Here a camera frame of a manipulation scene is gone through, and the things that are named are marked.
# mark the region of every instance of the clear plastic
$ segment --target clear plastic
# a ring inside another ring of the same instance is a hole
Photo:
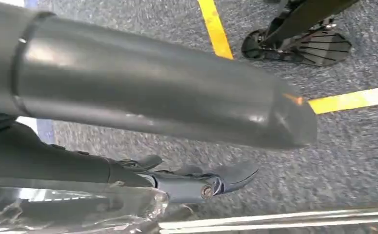
[[[134,234],[162,215],[167,194],[113,187],[104,193],[0,187],[0,234]]]

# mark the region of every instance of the silver bar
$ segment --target silver bar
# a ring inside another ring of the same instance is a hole
[[[262,221],[292,221],[299,219],[310,218],[345,218],[356,216],[372,216],[378,215],[378,207],[373,208],[351,208],[344,210],[332,210],[332,211],[309,211],[289,214],[269,214],[269,215],[257,215],[257,216],[243,216],[243,217],[231,217],[220,219],[204,219],[194,221],[182,221],[182,222],[161,222],[159,226],[163,229],[178,229],[178,228],[191,228],[191,227],[207,227],[217,225],[234,225],[245,224],[251,222]]]
[[[336,226],[351,224],[378,223],[378,217],[355,217],[355,218],[336,218],[324,219],[322,221],[300,221],[290,223],[272,223],[258,225],[237,225],[237,226],[211,226],[211,227],[191,227],[181,229],[163,229],[160,234],[187,234],[187,233],[204,233],[204,232],[225,232],[225,231],[244,231],[259,229],[278,229],[278,228],[301,228],[301,227],[319,227],[319,226]]]

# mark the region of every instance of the bolt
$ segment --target bolt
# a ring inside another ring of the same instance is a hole
[[[209,199],[213,196],[213,189],[210,185],[205,185],[201,190],[201,196],[204,199]]]

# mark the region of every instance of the yellow tape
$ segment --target yellow tape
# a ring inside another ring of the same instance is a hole
[[[378,88],[310,100],[316,114],[378,105]]]
[[[198,2],[215,54],[227,59],[233,59],[215,2],[213,0],[198,0]]]
[[[215,54],[233,59],[225,30],[213,0],[198,0]],[[378,88],[310,100],[316,114],[378,105]]]

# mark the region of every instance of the gray carpet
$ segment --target gray carpet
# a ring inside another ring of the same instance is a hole
[[[239,48],[244,36],[264,28],[276,6],[260,0],[216,2],[234,57],[242,60]],[[213,52],[196,0],[40,0],[40,8]],[[378,0],[361,0],[338,16],[338,24],[354,46],[351,56],[340,64],[326,68],[276,62],[255,65],[288,80],[309,99],[378,87]],[[164,168],[215,167],[239,158],[249,158],[260,168],[257,179],[244,190],[203,204],[200,217],[378,202],[378,106],[320,115],[317,144],[287,152],[66,122],[55,122],[54,129],[57,142],[68,149],[118,159],[158,154],[165,160]]]

